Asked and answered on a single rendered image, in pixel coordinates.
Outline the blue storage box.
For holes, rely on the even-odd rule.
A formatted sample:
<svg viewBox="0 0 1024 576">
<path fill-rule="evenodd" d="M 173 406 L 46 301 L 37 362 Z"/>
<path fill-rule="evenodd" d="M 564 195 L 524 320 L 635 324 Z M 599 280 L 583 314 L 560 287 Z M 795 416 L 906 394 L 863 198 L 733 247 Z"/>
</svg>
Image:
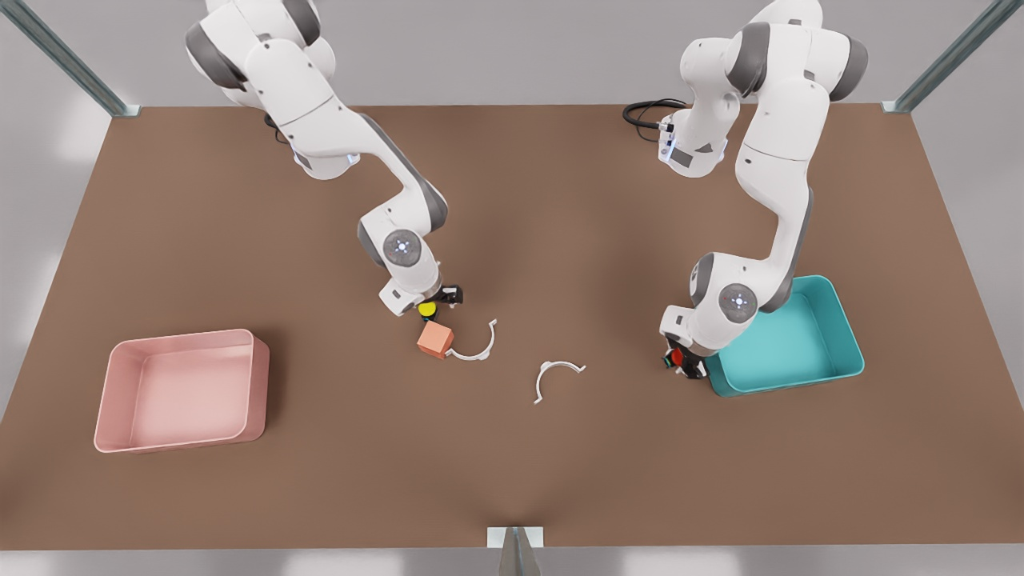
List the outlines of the blue storage box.
<svg viewBox="0 0 1024 576">
<path fill-rule="evenodd" d="M 864 368 L 837 291 L 823 276 L 794 278 L 783 307 L 757 314 L 745 332 L 706 359 L 712 389 L 727 398 L 831 382 Z"/>
</svg>

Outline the pink storage box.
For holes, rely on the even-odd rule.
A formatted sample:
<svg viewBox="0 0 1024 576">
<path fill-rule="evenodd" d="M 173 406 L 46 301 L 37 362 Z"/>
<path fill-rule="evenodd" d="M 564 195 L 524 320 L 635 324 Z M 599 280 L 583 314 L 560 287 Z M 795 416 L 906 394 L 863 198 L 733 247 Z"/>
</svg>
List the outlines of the pink storage box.
<svg viewBox="0 0 1024 576">
<path fill-rule="evenodd" d="M 93 445 L 147 453 L 251 442 L 266 429 L 270 349 L 245 329 L 118 343 Z"/>
</svg>

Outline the orange cube block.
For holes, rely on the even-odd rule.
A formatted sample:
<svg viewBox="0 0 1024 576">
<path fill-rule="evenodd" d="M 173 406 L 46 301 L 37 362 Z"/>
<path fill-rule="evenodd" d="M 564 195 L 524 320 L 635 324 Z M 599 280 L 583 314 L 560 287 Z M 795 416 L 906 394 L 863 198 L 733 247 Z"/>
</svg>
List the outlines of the orange cube block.
<svg viewBox="0 0 1024 576">
<path fill-rule="evenodd" d="M 429 356 L 445 358 L 453 340 L 454 332 L 451 328 L 435 321 L 428 321 L 424 323 L 417 346 Z"/>
</svg>

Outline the white curved clip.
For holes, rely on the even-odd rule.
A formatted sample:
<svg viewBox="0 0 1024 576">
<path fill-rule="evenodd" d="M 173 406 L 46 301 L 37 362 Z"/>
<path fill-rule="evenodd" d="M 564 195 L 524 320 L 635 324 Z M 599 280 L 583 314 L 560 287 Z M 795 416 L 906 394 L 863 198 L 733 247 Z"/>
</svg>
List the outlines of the white curved clip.
<svg viewBox="0 0 1024 576">
<path fill-rule="evenodd" d="M 552 373 L 554 373 L 554 380 L 556 382 L 560 382 L 565 379 L 564 376 L 566 376 L 568 372 L 582 374 L 585 370 L 585 364 L 577 364 L 568 361 L 542 362 L 534 380 L 534 405 L 540 404 L 540 402 L 545 400 L 546 390 L 548 389 L 547 383 L 550 379 L 552 379 Z"/>
<path fill-rule="evenodd" d="M 456 358 L 457 360 L 464 362 L 480 362 L 486 360 L 490 356 L 490 351 L 494 348 L 496 343 L 497 331 L 496 327 L 498 324 L 497 318 L 492 318 L 489 321 L 489 339 L 486 343 L 480 342 L 479 344 L 473 344 L 471 347 L 465 347 L 463 344 L 454 343 L 445 352 L 445 358 Z"/>
</svg>

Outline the silver frame post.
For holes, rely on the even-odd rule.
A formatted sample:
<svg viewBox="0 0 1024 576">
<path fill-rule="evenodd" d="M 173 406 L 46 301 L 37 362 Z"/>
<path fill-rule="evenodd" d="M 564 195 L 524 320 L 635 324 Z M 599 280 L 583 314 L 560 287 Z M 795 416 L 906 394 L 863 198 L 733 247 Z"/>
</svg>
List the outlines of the silver frame post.
<svg viewBox="0 0 1024 576">
<path fill-rule="evenodd" d="M 881 102 L 886 114 L 909 114 L 918 109 L 959 65 L 968 59 L 1002 23 L 1024 6 L 1024 0 L 992 0 L 976 19 L 972 20 L 935 61 L 918 76 L 903 94 L 893 101 Z"/>
<path fill-rule="evenodd" d="M 486 546 L 501 548 L 498 576 L 542 576 L 534 548 L 544 546 L 541 527 L 489 527 Z"/>
<path fill-rule="evenodd" d="M 139 105 L 124 102 L 109 88 L 103 80 L 92 71 L 90 66 L 82 61 L 74 51 L 65 44 L 46 22 L 40 18 L 23 0 L 0 0 L 0 12 L 12 25 L 16 26 L 25 36 L 32 40 L 54 61 L 62 72 L 88 94 L 93 101 L 100 105 L 113 118 L 137 117 L 142 112 Z"/>
</svg>

